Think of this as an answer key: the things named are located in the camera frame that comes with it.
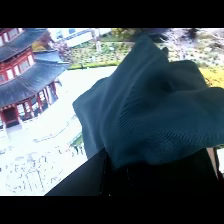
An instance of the dark roof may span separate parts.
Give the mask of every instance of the dark roof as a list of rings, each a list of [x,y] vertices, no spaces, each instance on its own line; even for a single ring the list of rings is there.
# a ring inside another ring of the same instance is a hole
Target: dark roof
[[[0,47],[0,62],[3,62],[16,54],[24,51],[32,45],[32,43],[38,40],[47,29],[40,28],[28,28],[25,31],[12,40],[11,42]]]
[[[36,64],[24,74],[0,85],[0,107],[34,96],[64,72],[68,66],[68,63],[36,60]]]
[[[34,58],[38,60],[63,62],[56,50],[34,52]]]

